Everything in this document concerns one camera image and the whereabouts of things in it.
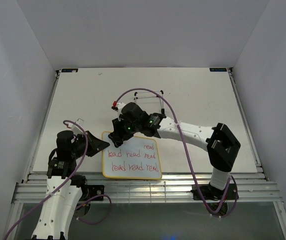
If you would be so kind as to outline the yellow framed whiteboard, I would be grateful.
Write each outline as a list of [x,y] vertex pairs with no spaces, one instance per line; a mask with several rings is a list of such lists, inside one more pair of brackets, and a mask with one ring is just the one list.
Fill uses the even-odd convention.
[[101,139],[110,143],[102,151],[102,174],[109,179],[160,180],[161,162],[157,142],[152,138],[134,136],[115,147],[104,131]]

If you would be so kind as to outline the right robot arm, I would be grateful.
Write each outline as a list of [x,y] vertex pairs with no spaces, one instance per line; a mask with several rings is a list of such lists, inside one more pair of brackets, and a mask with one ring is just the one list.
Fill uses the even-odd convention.
[[117,118],[112,120],[113,132],[108,137],[116,148],[136,133],[196,146],[208,153],[212,165],[209,184],[199,188],[201,195],[206,200],[218,200],[227,193],[230,173],[241,148],[227,125],[218,123],[214,127],[203,127],[178,123],[165,114],[148,114],[135,102],[114,102],[111,108],[117,112]]

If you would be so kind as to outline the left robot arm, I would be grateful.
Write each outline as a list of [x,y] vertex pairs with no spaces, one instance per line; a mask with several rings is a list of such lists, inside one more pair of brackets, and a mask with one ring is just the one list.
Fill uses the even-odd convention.
[[64,130],[57,134],[56,148],[48,158],[45,202],[42,204],[33,240],[66,240],[78,201],[89,195],[86,177],[77,175],[77,159],[93,157],[110,143],[89,131],[74,134]]

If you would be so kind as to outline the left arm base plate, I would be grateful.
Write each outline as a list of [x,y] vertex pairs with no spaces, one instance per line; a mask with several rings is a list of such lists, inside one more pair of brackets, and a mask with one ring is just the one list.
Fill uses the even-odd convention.
[[103,195],[105,192],[105,186],[104,185],[83,185],[81,186],[82,195],[79,201],[86,201],[92,197]]

